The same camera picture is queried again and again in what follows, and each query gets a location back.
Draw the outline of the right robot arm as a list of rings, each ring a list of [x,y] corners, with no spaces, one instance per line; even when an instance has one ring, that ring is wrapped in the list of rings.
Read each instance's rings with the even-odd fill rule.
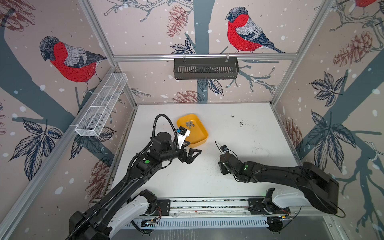
[[[241,162],[225,152],[219,166],[223,175],[231,174],[241,183],[273,183],[300,190],[317,210],[335,215],[338,212],[339,183],[311,163],[296,167],[277,167],[257,162]]]

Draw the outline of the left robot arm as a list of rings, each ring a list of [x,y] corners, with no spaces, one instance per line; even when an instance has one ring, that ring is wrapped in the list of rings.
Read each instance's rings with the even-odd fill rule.
[[[156,212],[158,198],[151,191],[143,190],[135,198],[132,195],[164,169],[163,162],[179,159],[191,164],[201,154],[200,150],[186,149],[190,130],[171,129],[171,134],[152,130],[149,143],[132,158],[120,182],[84,213],[77,211],[71,216],[68,240],[110,240],[138,216]]]

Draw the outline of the yellow plastic tray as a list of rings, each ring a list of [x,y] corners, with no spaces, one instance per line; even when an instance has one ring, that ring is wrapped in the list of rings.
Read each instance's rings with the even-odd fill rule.
[[[189,129],[186,126],[186,122],[188,121],[193,121],[195,127]],[[190,148],[195,148],[204,144],[209,137],[209,134],[206,128],[204,127],[203,123],[195,114],[189,114],[179,118],[177,120],[177,125],[178,127],[182,126],[191,131],[190,135],[186,138],[186,141],[190,142]]]

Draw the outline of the staple strips pile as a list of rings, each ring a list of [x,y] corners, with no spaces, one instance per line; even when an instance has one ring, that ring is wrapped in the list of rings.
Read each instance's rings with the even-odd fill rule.
[[[195,124],[194,124],[193,121],[188,121],[188,122],[186,122],[186,126],[187,126],[189,129],[191,129],[191,128],[195,127]]]

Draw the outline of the aluminium rail front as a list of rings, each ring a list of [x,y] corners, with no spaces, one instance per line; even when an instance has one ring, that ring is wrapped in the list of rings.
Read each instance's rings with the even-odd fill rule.
[[[280,217],[291,218],[296,214],[300,216],[324,216],[325,214],[313,207],[290,207],[289,210],[276,211],[269,214],[264,210],[256,211],[257,207],[251,204],[251,199],[257,197],[204,197],[204,198],[158,198],[158,203],[169,200],[161,213],[153,215],[140,214],[135,218],[226,218],[226,217]]]

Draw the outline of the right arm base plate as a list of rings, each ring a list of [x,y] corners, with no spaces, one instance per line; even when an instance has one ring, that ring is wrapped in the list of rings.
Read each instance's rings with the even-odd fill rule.
[[[251,215],[289,215],[291,210],[289,207],[280,208],[272,201],[265,201],[264,198],[248,199],[248,211]]]

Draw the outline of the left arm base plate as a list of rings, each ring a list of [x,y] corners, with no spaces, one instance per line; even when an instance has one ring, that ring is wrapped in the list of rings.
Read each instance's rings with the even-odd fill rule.
[[[150,203],[147,214],[150,216],[169,216],[170,208],[170,200],[156,200]]]

